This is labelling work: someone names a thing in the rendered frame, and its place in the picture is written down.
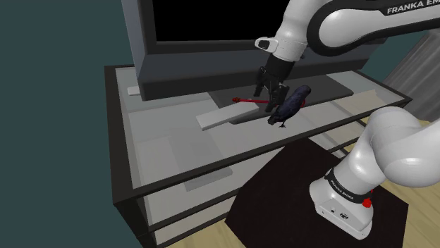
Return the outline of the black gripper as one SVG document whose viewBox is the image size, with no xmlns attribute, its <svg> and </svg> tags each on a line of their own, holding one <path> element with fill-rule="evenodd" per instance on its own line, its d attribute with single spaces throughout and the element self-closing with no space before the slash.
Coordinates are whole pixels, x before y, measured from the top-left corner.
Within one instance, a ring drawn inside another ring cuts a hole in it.
<svg viewBox="0 0 440 248">
<path fill-rule="evenodd" d="M 271 54 L 265 66 L 258 70 L 253 96 L 259 97 L 265 87 L 271 90 L 265 112 L 272 112 L 276 106 L 282 105 L 285 101 L 290 87 L 281 83 L 290 75 L 294 65 L 295 61 L 285 61 Z"/>
</svg>

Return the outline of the red pen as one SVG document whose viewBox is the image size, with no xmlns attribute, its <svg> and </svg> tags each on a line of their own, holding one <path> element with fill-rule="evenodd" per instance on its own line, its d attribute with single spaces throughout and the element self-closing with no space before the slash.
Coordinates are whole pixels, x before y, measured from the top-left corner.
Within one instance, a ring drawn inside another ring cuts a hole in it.
<svg viewBox="0 0 440 248">
<path fill-rule="evenodd" d="M 238 97 L 232 98 L 232 101 L 235 103 L 238 103 L 238 102 L 252 102 L 252 103 L 256 103 L 256 104 L 268 104 L 269 103 L 269 101 L 267 101 L 267 100 L 242 99 L 242 98 L 238 98 Z"/>
</svg>

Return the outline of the dark blue bird figure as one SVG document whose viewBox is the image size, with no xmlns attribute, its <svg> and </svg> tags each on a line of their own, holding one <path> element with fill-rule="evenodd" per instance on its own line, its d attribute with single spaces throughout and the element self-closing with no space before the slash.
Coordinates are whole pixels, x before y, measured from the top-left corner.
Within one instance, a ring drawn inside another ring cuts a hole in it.
<svg viewBox="0 0 440 248">
<path fill-rule="evenodd" d="M 307 85 L 299 86 L 269 117 L 268 124 L 281 123 L 280 128 L 284 128 L 285 122 L 305 105 L 305 99 L 311 91 L 311 88 Z"/>
</svg>

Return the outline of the white flat slab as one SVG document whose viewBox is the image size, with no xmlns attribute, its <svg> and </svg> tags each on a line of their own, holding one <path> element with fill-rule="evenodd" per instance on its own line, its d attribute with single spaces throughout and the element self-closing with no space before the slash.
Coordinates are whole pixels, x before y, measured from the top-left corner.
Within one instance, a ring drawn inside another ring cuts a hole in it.
<svg viewBox="0 0 440 248">
<path fill-rule="evenodd" d="M 259 106 L 253 102 L 239 102 L 196 117 L 203 131 L 228 123 L 259 111 Z"/>
</svg>

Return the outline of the grey television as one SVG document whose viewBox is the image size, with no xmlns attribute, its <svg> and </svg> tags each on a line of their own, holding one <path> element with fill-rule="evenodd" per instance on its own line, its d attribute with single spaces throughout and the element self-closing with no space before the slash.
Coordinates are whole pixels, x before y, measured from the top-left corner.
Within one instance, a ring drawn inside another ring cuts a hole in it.
<svg viewBox="0 0 440 248">
<path fill-rule="evenodd" d="M 295 61 L 286 78 L 362 68 L 382 44 L 320 56 L 307 24 L 327 0 L 121 0 L 143 101 L 253 85 L 271 54 Z"/>
</svg>

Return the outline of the dark robot stand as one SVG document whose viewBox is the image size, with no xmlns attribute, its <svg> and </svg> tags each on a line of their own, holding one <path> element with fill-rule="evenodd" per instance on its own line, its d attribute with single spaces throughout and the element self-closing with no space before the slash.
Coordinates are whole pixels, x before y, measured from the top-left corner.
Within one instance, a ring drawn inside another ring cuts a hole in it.
<svg viewBox="0 0 440 248">
<path fill-rule="evenodd" d="M 310 183 L 339 161 L 310 139 L 290 143 L 239 189 L 227 226 L 245 248 L 403 248 L 408 204 L 381 186 L 363 240 L 315 211 Z"/>
</svg>

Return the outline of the black glass television stand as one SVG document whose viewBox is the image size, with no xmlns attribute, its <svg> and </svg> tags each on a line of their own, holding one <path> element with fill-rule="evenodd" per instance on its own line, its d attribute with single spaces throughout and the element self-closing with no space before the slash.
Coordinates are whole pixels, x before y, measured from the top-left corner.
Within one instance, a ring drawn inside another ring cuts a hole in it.
<svg viewBox="0 0 440 248">
<path fill-rule="evenodd" d="M 314 92 L 349 97 L 307 104 L 284 128 L 266 118 L 203 131 L 196 117 L 216 110 L 207 93 L 143 101 L 132 65 L 104 69 L 114 206 L 142 248 L 166 248 L 225 218 L 239 188 L 284 146 L 311 138 L 344 155 L 363 118 L 410 98 L 359 71 L 313 79 Z"/>
</svg>

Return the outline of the grey curtain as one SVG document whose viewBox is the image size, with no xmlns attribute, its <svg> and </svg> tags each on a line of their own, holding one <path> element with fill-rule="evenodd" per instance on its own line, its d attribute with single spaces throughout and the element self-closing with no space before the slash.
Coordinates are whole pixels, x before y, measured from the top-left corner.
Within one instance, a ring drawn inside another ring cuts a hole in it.
<svg viewBox="0 0 440 248">
<path fill-rule="evenodd" d="M 440 118 L 440 28 L 430 30 L 383 83 L 412 101 L 405 109 L 420 120 Z"/>
</svg>

